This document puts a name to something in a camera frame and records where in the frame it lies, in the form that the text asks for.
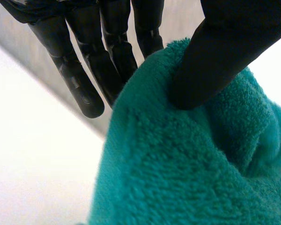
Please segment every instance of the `white background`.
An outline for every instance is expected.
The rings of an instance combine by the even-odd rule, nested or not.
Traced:
[[[250,68],[281,105],[281,40]],[[85,222],[102,146],[0,49],[0,225]]]

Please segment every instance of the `teal towel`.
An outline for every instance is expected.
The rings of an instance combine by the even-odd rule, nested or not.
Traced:
[[[175,109],[188,43],[150,56],[121,93],[90,225],[281,225],[281,108],[246,68],[203,106]]]

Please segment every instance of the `robotic hand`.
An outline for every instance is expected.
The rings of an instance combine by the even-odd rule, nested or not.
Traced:
[[[126,34],[130,0],[0,0],[0,3],[16,20],[28,23],[83,114],[96,118],[104,112],[104,103],[77,58],[67,21],[93,77],[112,107],[137,69]],[[132,0],[132,5],[137,40],[146,58],[163,49],[159,27],[164,0]]]
[[[205,20],[170,91],[179,109],[200,106],[281,38],[281,0],[201,0]]]

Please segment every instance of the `black finger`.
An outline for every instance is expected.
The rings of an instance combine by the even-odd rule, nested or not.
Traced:
[[[50,17],[29,27],[49,52],[83,114],[100,116],[104,103],[77,58],[64,17]]]
[[[101,0],[100,10],[107,50],[126,83],[137,69],[132,46],[127,38],[130,0]]]
[[[147,58],[163,49],[163,39],[159,27],[163,18],[164,0],[132,0],[137,41]]]
[[[280,38],[281,24],[258,32],[232,32],[213,28],[204,21],[174,78],[172,103],[186,110],[203,104]]]
[[[89,69],[112,107],[124,83],[102,42],[99,5],[76,8],[66,14],[66,19]]]

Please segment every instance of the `gray wall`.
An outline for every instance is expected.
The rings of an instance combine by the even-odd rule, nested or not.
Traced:
[[[167,44],[172,40],[190,37],[203,18],[204,15],[199,0],[165,0],[163,23],[160,27],[160,33],[164,39],[164,44]],[[143,62],[143,57],[137,45],[133,24],[132,12],[129,19],[128,38],[133,45],[133,52],[136,60],[138,64],[141,64]],[[90,71],[83,61],[72,33],[71,38],[83,67],[93,83],[95,83]],[[1,4],[0,45],[30,70],[36,79],[48,86],[49,89],[51,89],[61,101],[73,110],[78,117],[97,129],[102,135],[106,134],[111,115],[111,109],[107,104],[105,103],[106,110],[100,118],[85,118],[80,112],[78,105],[68,91],[45,48],[39,43],[29,27],[26,24],[17,22]]]

